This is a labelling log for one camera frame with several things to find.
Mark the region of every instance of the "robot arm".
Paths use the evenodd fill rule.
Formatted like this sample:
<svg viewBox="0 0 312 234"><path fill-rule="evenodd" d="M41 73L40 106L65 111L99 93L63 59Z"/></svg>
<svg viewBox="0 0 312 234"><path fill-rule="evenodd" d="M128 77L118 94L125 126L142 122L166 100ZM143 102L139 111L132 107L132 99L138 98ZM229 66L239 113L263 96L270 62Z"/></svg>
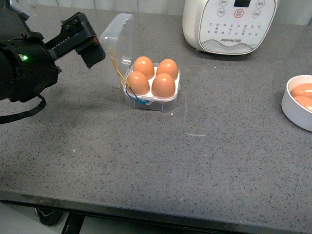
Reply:
<svg viewBox="0 0 312 234"><path fill-rule="evenodd" d="M60 68L54 62L74 49L88 68L105 58L83 13L63 21L60 34L45 44L40 33L28 28L21 3L0 0L0 100L26 102L39 96L58 81Z"/></svg>

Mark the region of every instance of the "egg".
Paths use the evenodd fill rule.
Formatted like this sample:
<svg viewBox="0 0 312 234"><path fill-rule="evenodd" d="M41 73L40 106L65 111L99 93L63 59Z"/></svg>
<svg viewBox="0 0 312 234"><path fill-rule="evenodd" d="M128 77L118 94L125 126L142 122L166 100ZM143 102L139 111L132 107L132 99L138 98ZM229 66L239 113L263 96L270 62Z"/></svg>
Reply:
<svg viewBox="0 0 312 234"><path fill-rule="evenodd" d="M132 88L135 94L145 95L150 91L150 84L146 76L141 72L132 72L127 78L129 87Z"/></svg>
<svg viewBox="0 0 312 234"><path fill-rule="evenodd" d="M295 96L305 96L308 98L312 98L312 84L300 84L292 90L291 95Z"/></svg>
<svg viewBox="0 0 312 234"><path fill-rule="evenodd" d="M133 65L133 71L143 73L147 79L151 79L155 75L154 64L146 56L141 56L136 59Z"/></svg>
<svg viewBox="0 0 312 234"><path fill-rule="evenodd" d="M161 73L169 74L174 80L177 79L178 67L175 61L170 58L163 60L156 70L156 76Z"/></svg>
<svg viewBox="0 0 312 234"><path fill-rule="evenodd" d="M160 98L170 98L175 95L174 79L167 73L158 74L152 83L152 94Z"/></svg>
<svg viewBox="0 0 312 234"><path fill-rule="evenodd" d="M296 96L294 99L305 109L312 111L312 98L305 96Z"/></svg>

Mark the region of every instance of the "button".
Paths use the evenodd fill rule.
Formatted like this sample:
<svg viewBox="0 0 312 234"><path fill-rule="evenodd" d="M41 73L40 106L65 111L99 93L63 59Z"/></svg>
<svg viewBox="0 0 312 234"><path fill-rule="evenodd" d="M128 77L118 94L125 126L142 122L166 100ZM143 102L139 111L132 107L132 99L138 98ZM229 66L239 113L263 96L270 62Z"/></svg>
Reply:
<svg viewBox="0 0 312 234"><path fill-rule="evenodd" d="M244 14L244 10L243 9L237 9L234 13L235 18L241 18Z"/></svg>
<svg viewBox="0 0 312 234"><path fill-rule="evenodd" d="M260 9L261 7L263 7L265 4L265 1L264 0L259 0L257 3L256 3L256 7L258 9Z"/></svg>
<svg viewBox="0 0 312 234"><path fill-rule="evenodd" d="M226 6L229 3L228 0L220 0L219 4L220 6Z"/></svg>
<svg viewBox="0 0 312 234"><path fill-rule="evenodd" d="M218 11L217 11L217 15L218 16L224 16L224 14L225 14L225 9L224 8L220 8Z"/></svg>
<svg viewBox="0 0 312 234"><path fill-rule="evenodd" d="M253 12L253 18L254 18L254 19L258 18L260 15L261 15L261 11L260 11L260 10L255 10L255 11Z"/></svg>

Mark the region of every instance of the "black cable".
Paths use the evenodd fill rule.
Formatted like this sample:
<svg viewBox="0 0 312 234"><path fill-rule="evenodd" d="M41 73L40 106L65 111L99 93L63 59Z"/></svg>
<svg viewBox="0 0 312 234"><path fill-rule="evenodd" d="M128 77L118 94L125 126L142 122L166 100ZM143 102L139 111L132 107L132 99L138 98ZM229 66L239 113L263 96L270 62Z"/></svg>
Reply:
<svg viewBox="0 0 312 234"><path fill-rule="evenodd" d="M42 101L34 109L29 110L29 111L24 111L24 112L21 112L18 114L13 114L13 115L8 115L8 116L0 116L0 124L14 122L14 121L17 121L17 120L20 120L23 118L33 116L33 115L37 114L38 112L40 112L46 106L47 103L46 103L44 97L41 96L40 94L37 97L39 97Z"/></svg>

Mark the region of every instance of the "gray countertop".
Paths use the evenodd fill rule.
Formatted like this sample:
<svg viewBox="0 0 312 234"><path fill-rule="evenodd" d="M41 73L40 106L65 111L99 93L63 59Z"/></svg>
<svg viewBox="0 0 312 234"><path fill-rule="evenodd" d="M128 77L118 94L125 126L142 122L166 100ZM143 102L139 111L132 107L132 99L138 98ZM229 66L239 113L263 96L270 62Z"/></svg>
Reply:
<svg viewBox="0 0 312 234"><path fill-rule="evenodd" d="M32 7L45 41L77 9ZM99 36L118 12L83 10ZM134 14L134 57L174 59L170 113L130 109L101 63L59 61L46 108L0 126L0 200L251 233L312 232L312 135L283 114L287 81L312 74L312 28L273 24L245 56L202 53L182 17ZM0 115L38 104L0 102Z"/></svg>

